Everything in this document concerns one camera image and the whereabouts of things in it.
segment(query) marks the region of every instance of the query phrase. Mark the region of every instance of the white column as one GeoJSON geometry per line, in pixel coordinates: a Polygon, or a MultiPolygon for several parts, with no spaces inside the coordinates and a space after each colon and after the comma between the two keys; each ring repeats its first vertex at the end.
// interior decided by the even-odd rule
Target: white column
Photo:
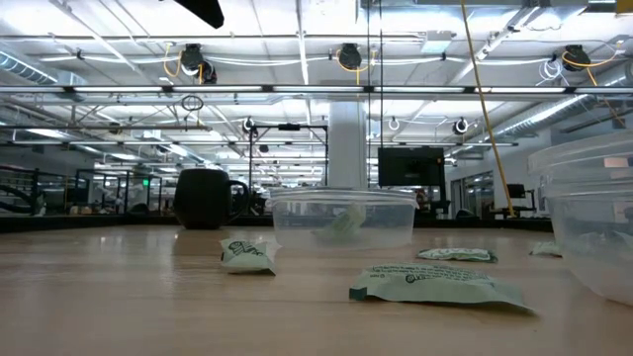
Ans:
{"type": "Polygon", "coordinates": [[[330,104],[328,186],[367,188],[365,131],[362,102],[330,104]]]}

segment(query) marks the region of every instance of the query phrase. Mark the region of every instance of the table surface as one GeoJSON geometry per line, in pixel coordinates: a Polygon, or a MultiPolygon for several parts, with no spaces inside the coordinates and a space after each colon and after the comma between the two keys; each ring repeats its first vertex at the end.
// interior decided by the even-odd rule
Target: table surface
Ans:
{"type": "Polygon", "coordinates": [[[529,256],[552,234],[418,229],[411,246],[280,249],[277,276],[228,275],[219,241],[271,228],[118,226],[0,235],[0,355],[630,355],[633,308],[529,256]],[[536,316],[348,300],[363,267],[420,248],[492,249],[498,264],[437,262],[518,286],[536,316]]]}

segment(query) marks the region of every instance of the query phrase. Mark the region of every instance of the wall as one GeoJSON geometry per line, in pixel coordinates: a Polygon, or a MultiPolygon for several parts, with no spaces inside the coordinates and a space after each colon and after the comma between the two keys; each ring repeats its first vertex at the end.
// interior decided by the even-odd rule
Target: wall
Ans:
{"type": "MultiPolygon", "coordinates": [[[[505,179],[508,184],[523,184],[526,190],[534,189],[537,191],[540,178],[532,177],[528,174],[527,157],[534,152],[552,145],[550,129],[545,129],[537,134],[537,137],[518,139],[517,142],[519,146],[517,147],[500,147],[498,149],[503,164],[503,171],[505,172],[505,179]]],[[[495,207],[507,207],[507,199],[505,198],[501,176],[497,169],[495,153],[491,149],[484,154],[484,160],[458,161],[458,167],[446,168],[446,192],[449,197],[448,199],[452,200],[450,197],[450,183],[453,180],[488,171],[494,171],[495,173],[495,207]]],[[[538,192],[535,195],[535,200],[536,206],[538,207],[538,192]]],[[[512,200],[512,203],[525,207],[529,207],[531,204],[529,199],[512,200]]]]}
{"type": "Polygon", "coordinates": [[[74,176],[77,169],[93,169],[95,155],[80,151],[64,151],[55,146],[44,146],[44,153],[29,147],[0,148],[0,165],[26,169],[39,168],[42,172],[74,176]]]}

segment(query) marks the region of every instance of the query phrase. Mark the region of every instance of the green printed packet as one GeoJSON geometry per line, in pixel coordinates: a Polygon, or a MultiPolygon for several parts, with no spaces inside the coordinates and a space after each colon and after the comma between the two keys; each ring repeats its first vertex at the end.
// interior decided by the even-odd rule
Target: green printed packet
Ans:
{"type": "Polygon", "coordinates": [[[222,245],[222,267],[229,273],[272,273],[275,264],[266,254],[266,243],[252,244],[249,241],[228,238],[222,245]]]}
{"type": "Polygon", "coordinates": [[[494,252],[481,248],[432,248],[423,249],[417,252],[418,258],[429,260],[456,260],[469,262],[488,262],[496,263],[498,261],[494,252]]]}
{"type": "Polygon", "coordinates": [[[534,245],[534,248],[532,248],[530,254],[563,257],[563,254],[561,253],[561,248],[556,243],[556,241],[538,242],[534,245]]]}
{"type": "Polygon", "coordinates": [[[365,219],[367,219],[365,207],[352,204],[330,225],[324,229],[313,231],[313,234],[318,238],[327,240],[348,239],[358,234],[365,219]]]}
{"type": "Polygon", "coordinates": [[[532,311],[516,287],[482,272],[419,263],[390,263],[364,269],[349,289],[349,298],[363,301],[369,296],[390,302],[504,303],[532,311]]]}

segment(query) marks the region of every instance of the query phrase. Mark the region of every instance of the ceiling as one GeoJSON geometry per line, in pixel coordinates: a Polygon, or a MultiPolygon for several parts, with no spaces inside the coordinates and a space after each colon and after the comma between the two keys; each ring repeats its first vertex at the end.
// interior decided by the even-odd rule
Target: ceiling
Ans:
{"type": "MultiPolygon", "coordinates": [[[[177,63],[175,60],[164,63],[161,59],[164,56],[176,59],[184,45],[191,43],[201,44],[204,55],[215,58],[211,62],[219,77],[218,84],[356,85],[356,74],[342,70],[335,58],[341,44],[355,43],[363,55],[362,65],[369,67],[369,70],[360,73],[358,84],[475,84],[474,72],[464,70],[470,59],[463,22],[454,16],[453,10],[458,8],[451,8],[451,12],[424,7],[386,7],[382,19],[381,55],[381,21],[376,15],[376,8],[372,12],[374,16],[370,16],[371,26],[368,30],[364,17],[367,12],[358,12],[356,1],[221,0],[220,3],[226,20],[216,30],[172,0],[67,1],[74,16],[105,38],[122,57],[134,62],[136,70],[117,58],[112,48],[108,49],[96,41],[88,29],[48,0],[0,0],[0,49],[18,55],[44,72],[75,73],[89,85],[167,85],[169,81],[174,84],[197,84],[196,78],[182,71],[175,77],[166,74],[163,65],[174,72],[177,63]],[[305,35],[304,42],[298,36],[300,28],[305,35]],[[432,31],[453,34],[450,45],[445,49],[449,60],[439,60],[438,55],[420,53],[426,33],[432,31]],[[367,38],[368,32],[372,36],[370,40],[367,38]],[[305,70],[302,69],[303,46],[307,60],[305,70]],[[79,51],[84,59],[77,58],[79,51]],[[373,54],[375,62],[368,61],[372,53],[376,53],[373,54]],[[334,54],[332,60],[329,59],[331,54],[334,54]]],[[[475,51],[495,43],[495,36],[503,31],[520,9],[518,5],[505,3],[469,8],[475,51]]],[[[483,85],[565,85],[560,76],[555,80],[544,81],[542,74],[539,74],[547,58],[554,53],[560,55],[565,45],[582,45],[594,61],[611,58],[614,48],[619,45],[621,52],[617,57],[594,70],[597,76],[630,56],[633,49],[633,41],[630,40],[633,17],[612,13],[582,13],[584,6],[579,5],[582,1],[562,3],[566,6],[547,9],[519,32],[503,37],[480,58],[479,70],[483,85]]],[[[564,75],[570,85],[588,83],[584,71],[565,72],[564,75]]],[[[0,84],[33,85],[4,70],[0,70],[0,84]]],[[[179,96],[168,102],[174,105],[172,110],[164,104],[169,99],[165,97],[148,98],[130,94],[124,99],[139,99],[147,104],[125,106],[113,105],[117,98],[104,95],[94,94],[87,98],[89,100],[84,102],[72,102],[54,96],[13,96],[13,99],[25,105],[37,107],[65,121],[70,120],[71,104],[75,105],[75,116],[85,116],[81,125],[88,126],[112,122],[129,125],[140,121],[145,126],[175,126],[183,125],[188,114],[180,107],[179,96]],[[162,102],[154,103],[150,99],[162,102]],[[108,105],[101,105],[90,112],[99,100],[108,102],[108,105]]],[[[234,99],[233,95],[227,94],[207,95],[205,100],[213,105],[206,105],[196,115],[188,117],[188,125],[196,125],[199,120],[202,125],[213,128],[221,135],[221,138],[215,138],[241,140],[244,139],[241,125],[245,118],[250,117],[257,124],[305,124],[310,120],[313,125],[327,125],[329,103],[341,100],[336,96],[240,94],[237,100],[239,105],[236,105],[234,99]]],[[[380,121],[383,108],[383,136],[386,140],[458,141],[461,138],[451,131],[456,120],[465,118],[471,123],[478,123],[483,119],[477,97],[468,100],[435,98],[434,101],[391,98],[382,105],[378,99],[365,95],[353,98],[363,105],[365,113],[369,113],[374,122],[380,121]],[[392,118],[401,123],[397,130],[387,125],[392,118]]],[[[497,125],[537,103],[525,100],[489,101],[487,107],[493,124],[497,125]]],[[[7,123],[10,121],[7,118],[2,120],[7,123]]],[[[483,125],[471,125],[470,128],[474,133],[482,129],[483,125]]],[[[100,139],[132,139],[129,132],[123,135],[103,132],[83,134],[100,139]]],[[[31,138],[28,133],[24,135],[25,138],[31,138]]],[[[205,131],[163,131],[160,137],[195,141],[209,140],[210,135],[205,131]]],[[[308,131],[271,131],[266,139],[316,140],[314,134],[308,131]]],[[[191,146],[187,149],[204,159],[219,162],[234,162],[232,159],[235,157],[231,156],[237,155],[234,149],[227,147],[191,146]]],[[[154,156],[149,147],[141,151],[145,158],[154,156]]],[[[268,155],[299,156],[315,152],[322,154],[322,151],[322,146],[318,145],[292,149],[271,147],[268,155]]]]}

